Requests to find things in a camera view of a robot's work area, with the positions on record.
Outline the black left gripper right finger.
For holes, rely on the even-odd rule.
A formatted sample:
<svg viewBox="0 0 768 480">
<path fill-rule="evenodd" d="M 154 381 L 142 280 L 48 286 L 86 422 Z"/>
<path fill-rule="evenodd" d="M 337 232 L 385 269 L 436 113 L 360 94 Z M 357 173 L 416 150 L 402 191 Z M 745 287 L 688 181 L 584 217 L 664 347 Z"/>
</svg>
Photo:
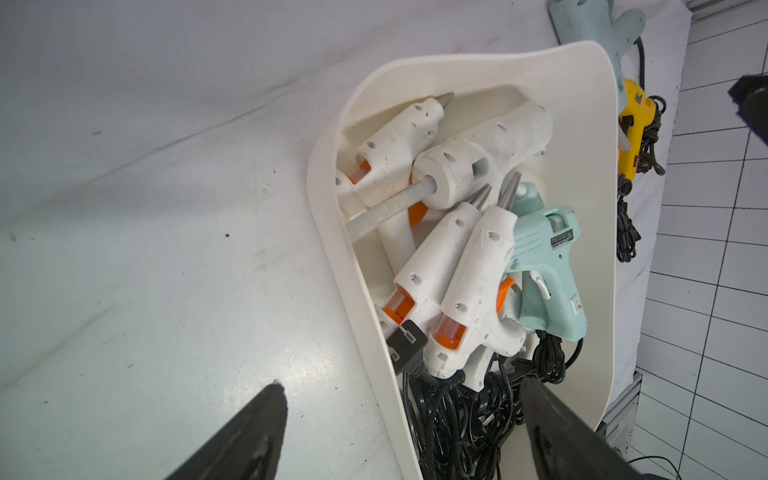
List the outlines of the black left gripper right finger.
<svg viewBox="0 0 768 480">
<path fill-rule="evenodd" d="M 540 479 L 654 479 L 640 473 L 540 381 L 522 381 L 520 396 Z"/>
</svg>

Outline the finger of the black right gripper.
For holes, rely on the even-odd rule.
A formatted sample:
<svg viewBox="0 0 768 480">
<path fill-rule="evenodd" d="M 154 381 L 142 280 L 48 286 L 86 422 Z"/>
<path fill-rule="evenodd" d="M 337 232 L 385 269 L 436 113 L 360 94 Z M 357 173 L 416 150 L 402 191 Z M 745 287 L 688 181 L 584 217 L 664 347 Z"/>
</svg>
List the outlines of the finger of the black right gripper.
<svg viewBox="0 0 768 480">
<path fill-rule="evenodd" d="M 764 143 L 768 140 L 768 77 L 766 73 L 740 77 L 728 90 L 737 115 Z"/>
</svg>

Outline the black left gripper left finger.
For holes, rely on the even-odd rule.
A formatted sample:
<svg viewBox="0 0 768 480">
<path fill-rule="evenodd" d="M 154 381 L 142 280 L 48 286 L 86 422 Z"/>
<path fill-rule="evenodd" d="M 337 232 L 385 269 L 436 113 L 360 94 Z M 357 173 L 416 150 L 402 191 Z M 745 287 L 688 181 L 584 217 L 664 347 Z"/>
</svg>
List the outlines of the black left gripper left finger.
<svg viewBox="0 0 768 480">
<path fill-rule="evenodd" d="M 287 417 L 284 387 L 267 385 L 169 477 L 275 478 Z"/>
</svg>

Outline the yellow glue gun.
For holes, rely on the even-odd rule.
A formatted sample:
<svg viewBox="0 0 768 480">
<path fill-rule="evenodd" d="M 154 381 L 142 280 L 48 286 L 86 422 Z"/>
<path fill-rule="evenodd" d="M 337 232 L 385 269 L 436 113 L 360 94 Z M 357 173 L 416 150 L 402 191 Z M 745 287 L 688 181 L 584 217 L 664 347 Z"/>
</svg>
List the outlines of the yellow glue gun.
<svg viewBox="0 0 768 480">
<path fill-rule="evenodd" d="M 661 117 L 667 109 L 666 100 L 657 95 L 647 96 L 634 81 L 625 79 L 627 105 L 619 115 L 621 131 L 629 141 L 627 151 L 619 150 L 618 173 L 634 181 L 638 173 L 653 170 L 664 176 L 666 170 L 657 161 L 655 145 L 659 140 Z"/>
</svg>

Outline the large mint glue gun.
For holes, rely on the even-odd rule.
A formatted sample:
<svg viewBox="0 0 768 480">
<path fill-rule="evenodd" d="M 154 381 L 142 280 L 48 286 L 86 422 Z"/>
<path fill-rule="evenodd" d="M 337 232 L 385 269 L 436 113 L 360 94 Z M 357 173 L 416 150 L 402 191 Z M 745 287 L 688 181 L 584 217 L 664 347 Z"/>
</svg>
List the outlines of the large mint glue gun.
<svg viewBox="0 0 768 480">
<path fill-rule="evenodd" d="M 628 96 L 621 67 L 622 58 L 641 38 L 645 14 L 629 9 L 613 17 L 613 0 L 553 0 L 549 15 L 561 45 L 594 41 L 606 52 L 615 76 L 618 112 L 627 106 Z"/>
</svg>

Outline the white glue gun orange trigger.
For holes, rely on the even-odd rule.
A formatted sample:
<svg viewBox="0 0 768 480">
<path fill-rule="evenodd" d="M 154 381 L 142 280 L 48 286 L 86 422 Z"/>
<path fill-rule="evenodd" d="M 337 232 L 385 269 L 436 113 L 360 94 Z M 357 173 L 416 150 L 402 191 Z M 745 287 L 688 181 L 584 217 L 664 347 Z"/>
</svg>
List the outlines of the white glue gun orange trigger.
<svg viewBox="0 0 768 480">
<path fill-rule="evenodd" d="M 491 186 L 486 184 L 446 213 L 395 276 L 394 293 L 377 309 L 384 338 L 407 320 L 423 333 L 430 332 L 441 316 L 441 302 L 490 193 Z"/>
</svg>

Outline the large white glue gun blue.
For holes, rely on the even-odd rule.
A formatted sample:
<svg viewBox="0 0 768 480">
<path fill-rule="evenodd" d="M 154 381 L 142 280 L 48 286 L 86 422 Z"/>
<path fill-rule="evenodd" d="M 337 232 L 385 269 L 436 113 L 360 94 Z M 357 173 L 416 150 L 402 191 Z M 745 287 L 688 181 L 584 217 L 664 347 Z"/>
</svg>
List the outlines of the large white glue gun blue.
<svg viewBox="0 0 768 480">
<path fill-rule="evenodd" d="M 422 202 L 448 210 L 484 185 L 498 197 L 508 173 L 541 155 L 554 132 L 552 115 L 528 101 L 502 115 L 435 142 L 418 154 L 409 185 L 376 206 L 347 218 L 350 241 L 356 242 L 392 217 Z"/>
</svg>

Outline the small white glue gun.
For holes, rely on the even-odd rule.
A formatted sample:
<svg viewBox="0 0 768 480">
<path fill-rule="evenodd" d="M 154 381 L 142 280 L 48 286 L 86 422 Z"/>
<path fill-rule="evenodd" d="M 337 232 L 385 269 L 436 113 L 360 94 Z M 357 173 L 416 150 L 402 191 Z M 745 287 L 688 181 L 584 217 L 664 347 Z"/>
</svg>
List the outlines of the small white glue gun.
<svg viewBox="0 0 768 480">
<path fill-rule="evenodd" d="M 355 151 L 356 169 L 336 173 L 339 207 L 353 218 L 409 185 L 415 158 L 437 138 L 452 92 L 412 103 Z"/>
</svg>

